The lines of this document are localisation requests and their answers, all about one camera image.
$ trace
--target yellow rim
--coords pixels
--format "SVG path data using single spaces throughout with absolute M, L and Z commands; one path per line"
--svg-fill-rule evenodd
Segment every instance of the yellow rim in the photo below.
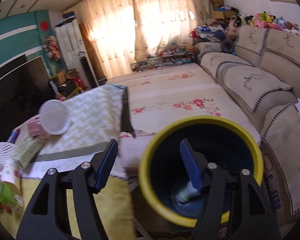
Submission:
M 253 177 L 255 178 L 258 185 L 261 184 L 263 175 L 263 159 L 259 149 L 259 146 L 255 142 L 254 138 L 240 125 L 221 117 L 216 116 L 193 116 L 188 117 L 179 121 L 176 121 L 169 126 L 165 127 L 159 133 L 157 133 L 154 138 L 149 142 L 146 150 L 140 161 L 138 177 L 141 192 L 148 202 L 148 204 L 163 218 L 183 227 L 194 228 L 197 220 L 192 218 L 187 218 L 174 213 L 172 210 L 164 206 L 161 201 L 156 196 L 154 190 L 152 189 L 150 182 L 150 164 L 152 160 L 153 153 L 156 151 L 160 143 L 174 131 L 181 129 L 183 127 L 198 124 L 198 123 L 209 123 L 217 124 L 228 128 L 229 130 L 235 132 L 240 136 L 246 145 L 248 146 L 254 163 Z M 226 223 L 229 220 L 229 212 L 222 214 L 221 224 Z

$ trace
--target plastic lid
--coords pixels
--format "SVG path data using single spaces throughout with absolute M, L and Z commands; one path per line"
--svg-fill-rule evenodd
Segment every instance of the plastic lid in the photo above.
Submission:
M 49 100 L 39 109 L 40 124 L 49 134 L 63 134 L 70 126 L 70 112 L 59 100 Z

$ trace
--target pink box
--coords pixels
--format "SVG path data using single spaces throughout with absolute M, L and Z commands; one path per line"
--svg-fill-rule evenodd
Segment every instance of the pink box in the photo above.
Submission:
M 40 125 L 40 118 L 38 117 L 27 121 L 27 126 L 30 136 L 37 136 L 46 133 Z

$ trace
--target blue gripper pad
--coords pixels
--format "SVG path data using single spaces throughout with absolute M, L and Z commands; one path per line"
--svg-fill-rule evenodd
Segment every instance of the blue gripper pad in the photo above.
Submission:
M 114 161 L 118 155 L 118 142 L 114 140 L 111 147 L 103 158 L 103 161 L 97 171 L 97 183 L 95 188 L 100 191 L 102 190 L 108 181 L 111 169 L 113 167 Z
M 192 186 L 198 191 L 202 191 L 203 184 L 201 179 L 201 171 L 192 156 L 193 152 L 194 151 L 192 150 L 191 146 L 189 145 L 186 139 L 180 142 L 181 158 L 186 167 Z

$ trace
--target pink flower pattern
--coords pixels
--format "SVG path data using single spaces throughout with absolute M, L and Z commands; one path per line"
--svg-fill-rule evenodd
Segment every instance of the pink flower pattern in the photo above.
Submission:
M 180 108 L 181 104 L 177 103 L 177 104 L 173 104 L 172 106 L 175 107 L 175 108 Z
M 187 70 L 183 74 L 174 75 L 173 77 L 167 78 L 167 80 L 176 80 L 176 79 L 182 79 L 182 78 L 190 78 L 190 77 L 194 77 L 194 76 L 195 76 L 195 74 L 192 71 Z
M 178 103 L 174 103 L 171 105 L 172 109 L 175 110 L 177 108 L 183 108 L 185 110 L 192 110 L 193 107 L 192 106 L 197 106 L 200 109 L 205 109 L 206 112 L 210 115 L 214 115 L 214 116 L 221 116 L 220 108 L 216 106 L 216 103 L 214 101 L 214 99 L 207 99 L 207 98 L 203 98 L 203 99 L 194 99 L 188 102 L 178 102 Z
M 140 108 L 132 109 L 131 111 L 133 112 L 133 114 L 139 114 L 139 113 L 142 113 L 145 109 L 146 109 L 146 107 L 143 106 L 143 107 L 140 107 Z
M 186 110 L 190 111 L 190 110 L 192 110 L 192 107 L 190 105 L 186 105 L 186 106 L 183 107 L 183 109 L 186 109 Z

